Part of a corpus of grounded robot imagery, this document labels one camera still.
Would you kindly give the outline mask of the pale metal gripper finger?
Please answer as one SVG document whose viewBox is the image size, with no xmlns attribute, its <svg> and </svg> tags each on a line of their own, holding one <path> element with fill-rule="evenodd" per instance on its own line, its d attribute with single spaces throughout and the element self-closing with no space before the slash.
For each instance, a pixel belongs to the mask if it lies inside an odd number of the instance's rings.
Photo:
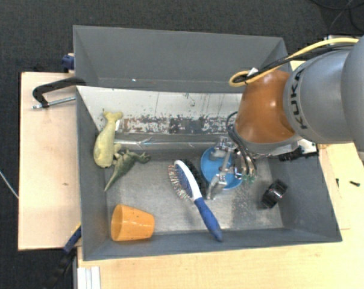
<svg viewBox="0 0 364 289">
<path fill-rule="evenodd" d="M 220 137 L 210 153 L 210 159 L 215 161 L 222 158 L 224 161 L 228 161 L 229 155 L 228 138 Z"/>
<path fill-rule="evenodd" d="M 217 194 L 221 193 L 223 189 L 227 186 L 226 173 L 217 173 L 211 179 L 209 186 L 207 188 L 207 199 L 214 199 Z"/>
</svg>

